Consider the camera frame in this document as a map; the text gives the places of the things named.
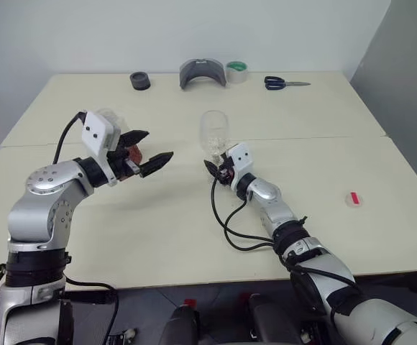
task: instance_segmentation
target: clear glass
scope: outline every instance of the clear glass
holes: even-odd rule
[[[200,140],[202,149],[216,165],[229,143],[229,123],[225,113],[219,110],[205,112],[201,118]]]

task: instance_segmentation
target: scissors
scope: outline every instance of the scissors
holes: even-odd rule
[[[268,75],[265,77],[265,87],[267,90],[282,90],[286,86],[307,86],[310,83],[302,81],[285,81],[280,77],[273,77]]]

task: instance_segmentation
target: tape roll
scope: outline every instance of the tape roll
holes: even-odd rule
[[[229,83],[243,83],[247,80],[247,64],[242,61],[231,61],[226,64],[226,79]]]

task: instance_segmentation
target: white table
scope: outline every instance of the white table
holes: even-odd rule
[[[310,86],[265,89],[266,75]],[[229,117],[231,138],[287,139],[379,137],[381,126],[340,72],[250,73],[242,84],[223,88],[213,80],[193,80],[186,90],[178,74],[150,75],[151,88],[133,89],[129,75],[56,75],[4,140],[4,146],[57,143],[68,121],[81,109],[111,108],[130,129],[146,129],[160,140],[198,142],[202,113]],[[67,143],[81,142],[73,130]]]
[[[248,143],[255,173],[277,184],[298,216],[309,216],[308,231],[354,274],[417,270],[417,176],[389,138]],[[164,150],[175,156],[154,175],[104,186],[79,205],[69,276],[118,288],[288,278],[271,250],[243,253],[226,243],[210,209],[211,179],[196,143],[154,136],[140,147],[145,157]],[[7,254],[7,214],[26,177],[54,151],[49,144],[0,152],[0,262]],[[85,156],[81,144],[64,146],[62,160],[77,156]],[[361,195],[361,207],[346,205],[350,191]],[[222,218],[240,204],[222,187],[216,202]],[[265,235],[252,208],[233,218],[232,228]]]

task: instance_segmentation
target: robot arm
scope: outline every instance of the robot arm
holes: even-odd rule
[[[206,163],[209,171],[259,211],[305,307],[323,316],[349,345],[417,344],[417,317],[363,294],[349,268],[304,229],[306,218],[295,217],[280,189],[252,174],[253,160],[245,143],[222,157],[224,163],[216,174]]]
[[[83,141],[92,154],[34,171],[24,195],[9,214],[9,257],[0,289],[1,344],[70,344],[71,306],[63,300],[65,251],[75,207],[94,188],[113,186],[133,175],[148,176],[163,167],[172,152],[143,165],[130,159],[133,147],[148,132],[120,134],[116,119],[88,112]]]

